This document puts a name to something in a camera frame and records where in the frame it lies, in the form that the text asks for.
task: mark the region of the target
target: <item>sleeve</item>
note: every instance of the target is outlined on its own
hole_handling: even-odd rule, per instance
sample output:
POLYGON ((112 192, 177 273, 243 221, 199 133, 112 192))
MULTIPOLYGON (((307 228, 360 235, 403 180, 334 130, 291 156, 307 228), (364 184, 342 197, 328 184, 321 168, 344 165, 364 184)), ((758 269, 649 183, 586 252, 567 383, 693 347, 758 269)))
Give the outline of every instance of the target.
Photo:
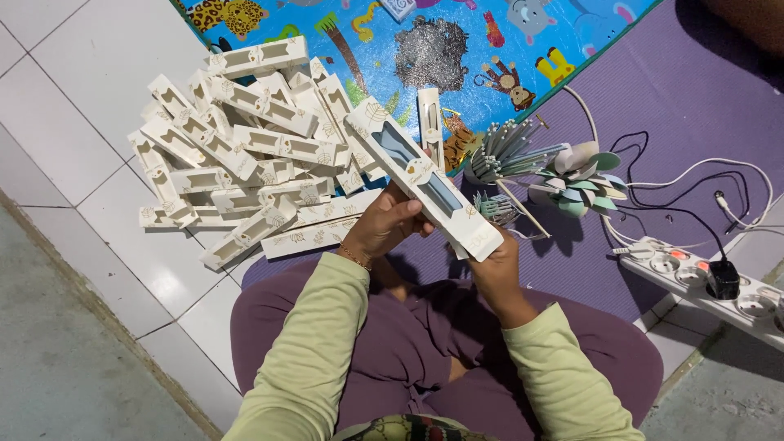
POLYGON ((607 378, 579 348, 561 307, 503 331, 546 441, 644 441, 607 378))
POLYGON ((332 436, 354 340, 368 311, 369 279, 354 262, 321 256, 224 440, 332 436))

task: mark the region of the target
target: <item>cartoon elephant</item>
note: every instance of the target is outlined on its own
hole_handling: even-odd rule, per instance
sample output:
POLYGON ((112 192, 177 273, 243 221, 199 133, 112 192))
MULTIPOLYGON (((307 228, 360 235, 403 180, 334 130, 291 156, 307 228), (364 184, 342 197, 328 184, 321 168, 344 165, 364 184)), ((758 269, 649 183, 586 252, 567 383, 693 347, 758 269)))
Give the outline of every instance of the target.
POLYGON ((534 44, 534 35, 538 35, 548 26, 558 23, 544 10, 544 5, 549 4, 551 0, 504 1, 509 4, 509 9, 506 10, 506 19, 525 34, 525 42, 529 45, 534 44))
POLYGON ((626 1, 569 0, 580 12, 575 20, 575 31, 583 45, 585 58, 591 58, 637 19, 628 3, 634 3, 638 8, 639 5, 634 0, 626 1))

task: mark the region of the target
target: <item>colorful cartoon mat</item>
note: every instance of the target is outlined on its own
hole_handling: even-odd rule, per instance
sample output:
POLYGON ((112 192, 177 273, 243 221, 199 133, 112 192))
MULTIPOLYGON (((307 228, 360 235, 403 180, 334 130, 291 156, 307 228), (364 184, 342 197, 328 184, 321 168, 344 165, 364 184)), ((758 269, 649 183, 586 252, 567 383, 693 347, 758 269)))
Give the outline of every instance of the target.
POLYGON ((170 1, 214 52, 305 35, 354 104, 373 95, 417 139, 416 90, 438 87, 449 171, 661 0, 389 0, 416 1, 402 23, 369 0, 170 1))

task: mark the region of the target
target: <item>gray floor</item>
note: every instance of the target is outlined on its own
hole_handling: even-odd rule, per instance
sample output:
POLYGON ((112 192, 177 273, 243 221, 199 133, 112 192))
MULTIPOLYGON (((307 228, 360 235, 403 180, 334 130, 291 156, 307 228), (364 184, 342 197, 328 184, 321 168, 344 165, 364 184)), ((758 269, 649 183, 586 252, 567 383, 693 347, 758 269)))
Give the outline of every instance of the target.
POLYGON ((0 440, 208 439, 0 207, 0 440))
MULTIPOLYGON (((784 289, 784 275, 774 285, 784 289)), ((728 326, 703 355, 648 415, 648 439, 784 439, 784 352, 728 326)))

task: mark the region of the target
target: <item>white tile floor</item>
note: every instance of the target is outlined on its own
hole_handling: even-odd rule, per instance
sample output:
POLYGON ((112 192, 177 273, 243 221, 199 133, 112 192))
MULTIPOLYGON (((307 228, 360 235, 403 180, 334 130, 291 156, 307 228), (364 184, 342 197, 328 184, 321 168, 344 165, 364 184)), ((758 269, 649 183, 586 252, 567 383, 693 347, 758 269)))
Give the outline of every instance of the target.
MULTIPOLYGON (((155 198, 125 140, 142 123, 150 80, 182 84, 205 49, 165 0, 0 0, 0 22, 0 188, 228 429, 241 400, 230 311, 263 252, 213 272, 198 255, 223 233, 145 234, 136 213, 155 198)), ((717 325, 679 300, 636 323, 668 375, 717 325)))

